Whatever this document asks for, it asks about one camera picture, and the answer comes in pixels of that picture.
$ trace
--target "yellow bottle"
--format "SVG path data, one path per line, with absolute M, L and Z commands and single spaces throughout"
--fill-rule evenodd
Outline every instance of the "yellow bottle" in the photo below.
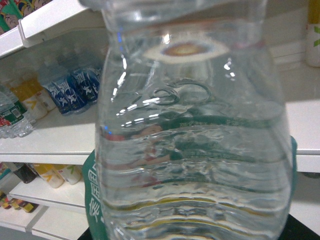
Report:
M 54 168 L 69 184 L 73 185 L 81 179 L 81 173 L 75 165 L 54 164 Z
M 19 101 L 30 111 L 34 119 L 38 120 L 47 115 L 46 106 L 39 101 L 37 96 L 21 80 L 16 79 L 10 83 L 10 90 Z
M 52 188 L 56 189 L 64 183 L 64 179 L 60 176 L 52 164 L 34 163 L 33 168 L 39 176 L 46 181 Z
M 47 90 L 40 85 L 36 76 L 25 80 L 23 83 L 26 85 L 26 88 L 29 88 L 33 94 L 36 95 L 36 97 L 44 104 L 48 112 L 57 107 Z
M 305 55 L 308 65 L 320 67 L 320 0 L 309 0 Z

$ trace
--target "clear water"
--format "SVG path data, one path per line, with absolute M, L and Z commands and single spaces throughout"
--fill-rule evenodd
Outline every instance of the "clear water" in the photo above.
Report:
M 227 30 L 190 35 L 124 36 L 108 54 L 96 125 L 107 231 L 112 240 L 275 240 L 292 157 L 271 58 Z

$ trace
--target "store shelf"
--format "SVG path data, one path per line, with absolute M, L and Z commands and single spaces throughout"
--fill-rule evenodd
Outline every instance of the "store shelf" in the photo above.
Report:
M 88 227 L 85 214 L 49 207 L 31 232 L 50 240 L 77 240 Z
M 298 174 L 290 214 L 320 235 L 320 178 L 312 179 Z
M 33 220 L 37 218 L 38 214 L 42 214 L 42 206 L 38 206 L 32 213 L 23 210 L 3 209 L 0 207 L 0 226 L 26 232 L 29 224 L 33 224 Z
M 16 28 L 0 36 L 0 58 L 74 30 L 91 28 L 105 28 L 100 12 L 77 0 L 54 0 L 20 19 Z
M 31 134 L 0 139 L 0 162 L 82 165 L 95 148 L 96 109 L 69 116 L 54 109 Z
M 0 58 L 24 48 L 19 29 L 14 29 L 0 35 Z
M 19 183 L 9 193 L 10 197 L 35 204 L 85 214 L 85 183 L 74 185 L 64 182 L 58 188 L 50 187 L 40 177 L 28 184 Z
M 290 134 L 299 172 L 320 173 L 320 68 L 304 61 L 280 65 Z

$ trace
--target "blue label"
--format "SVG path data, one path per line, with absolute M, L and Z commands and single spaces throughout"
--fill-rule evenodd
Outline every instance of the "blue label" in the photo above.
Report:
M 69 101 L 66 99 L 65 95 L 59 89 L 57 89 L 52 82 L 45 84 L 43 87 L 50 94 L 52 100 L 54 101 L 55 105 L 57 106 L 61 114 L 66 114 L 71 111 Z
M 97 75 L 90 69 L 79 69 L 73 72 L 76 86 L 88 102 L 98 99 L 99 82 Z
M 74 80 L 71 75 L 62 77 L 54 82 L 55 86 L 61 90 L 69 101 L 71 109 L 76 111 L 86 106 L 88 102 L 81 96 L 76 88 L 71 87 L 73 83 Z

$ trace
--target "water bottle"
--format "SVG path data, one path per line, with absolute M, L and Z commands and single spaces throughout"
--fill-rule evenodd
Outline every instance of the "water bottle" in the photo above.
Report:
M 68 100 L 72 113 L 80 114 L 88 110 L 90 106 L 75 87 L 75 80 L 69 74 L 68 70 L 63 66 L 58 65 L 57 60 L 52 56 L 47 56 L 45 59 L 45 64 L 49 71 L 55 73 L 53 75 L 54 79 L 51 77 L 52 83 Z
M 72 114 L 70 102 L 63 92 L 53 83 L 55 79 L 60 77 L 60 73 L 55 71 L 53 67 L 43 65 L 38 69 L 38 81 L 40 85 L 46 89 L 48 94 L 51 96 L 61 115 L 68 116 Z
M 37 98 L 37 95 L 24 83 L 22 78 L 10 82 L 10 90 L 18 97 L 30 111 L 32 117 L 39 120 L 48 114 L 46 106 Z
M 24 118 L 10 98 L 2 92 L 0 92 L 0 116 L 5 119 L 8 126 L 5 135 L 9 138 L 24 137 L 33 131 L 30 122 Z
M 110 239 L 278 239 L 293 158 L 267 1 L 82 2 L 109 31 L 95 152 Z
M 5 94 L 11 102 L 19 109 L 20 113 L 31 123 L 34 124 L 36 122 L 35 118 L 30 114 L 30 111 L 26 109 L 22 103 L 19 101 L 16 95 L 9 88 L 0 84 L 0 92 Z
M 68 69 L 74 78 L 73 87 L 78 89 L 89 104 L 93 105 L 98 100 L 101 67 L 95 67 L 91 59 L 91 56 L 84 55 L 82 51 L 72 51 L 65 48 L 61 64 Z

